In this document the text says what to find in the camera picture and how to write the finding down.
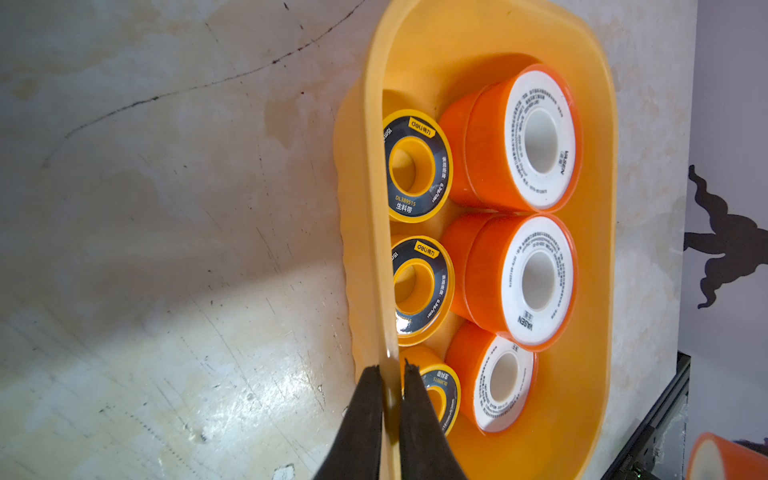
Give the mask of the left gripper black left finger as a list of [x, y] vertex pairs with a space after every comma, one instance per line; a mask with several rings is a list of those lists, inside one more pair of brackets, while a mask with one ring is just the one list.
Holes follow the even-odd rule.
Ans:
[[331, 449], [315, 479], [378, 479], [381, 464], [383, 381], [380, 367], [359, 378]]

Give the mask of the yellow plastic storage box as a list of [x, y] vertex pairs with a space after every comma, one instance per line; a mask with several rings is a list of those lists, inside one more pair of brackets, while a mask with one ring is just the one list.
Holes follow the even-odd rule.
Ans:
[[549, 1], [393, 1], [360, 78], [340, 105], [333, 135], [351, 352], [357, 371], [377, 365], [387, 393], [399, 382], [394, 294], [384, 282], [390, 241], [382, 122], [411, 107], [435, 115], [462, 96], [545, 63], [569, 84], [583, 129], [583, 167], [558, 217], [578, 258], [572, 315], [541, 354], [520, 420], [485, 435], [460, 418], [448, 441], [472, 479], [579, 479], [607, 404], [613, 311], [618, 118], [615, 89], [595, 32]]

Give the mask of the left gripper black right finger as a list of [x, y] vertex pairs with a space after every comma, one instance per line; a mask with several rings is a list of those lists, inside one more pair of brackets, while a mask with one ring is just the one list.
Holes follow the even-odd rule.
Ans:
[[403, 479], [466, 479], [454, 457], [422, 381], [405, 361], [400, 407], [399, 452]]

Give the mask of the black yellow tape roll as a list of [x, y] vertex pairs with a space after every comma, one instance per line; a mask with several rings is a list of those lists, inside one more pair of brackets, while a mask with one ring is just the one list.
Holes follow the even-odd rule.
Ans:
[[415, 224], [433, 218], [448, 200], [454, 177], [446, 134], [415, 109], [390, 113], [382, 126], [390, 219]]
[[405, 363], [416, 365], [428, 397], [445, 436], [458, 418], [461, 404], [461, 383], [455, 370], [430, 348], [418, 345], [400, 351], [401, 377]]
[[454, 299], [456, 273], [448, 251], [425, 235], [392, 237], [398, 345], [411, 347], [436, 333]]

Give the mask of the orange white tape roll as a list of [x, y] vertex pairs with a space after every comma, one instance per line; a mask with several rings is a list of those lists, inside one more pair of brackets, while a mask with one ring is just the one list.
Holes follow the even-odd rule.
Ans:
[[578, 257], [551, 214], [465, 213], [441, 236], [456, 272], [452, 311], [526, 350], [563, 335], [578, 285]]
[[766, 479], [767, 456], [711, 432], [696, 440], [687, 479]]
[[582, 128], [571, 89], [552, 67], [532, 64], [468, 94], [439, 123], [453, 154], [453, 202], [552, 213], [572, 196]]
[[484, 435], [509, 429], [522, 415], [538, 374], [538, 356], [466, 321], [445, 361], [460, 382], [460, 413]]

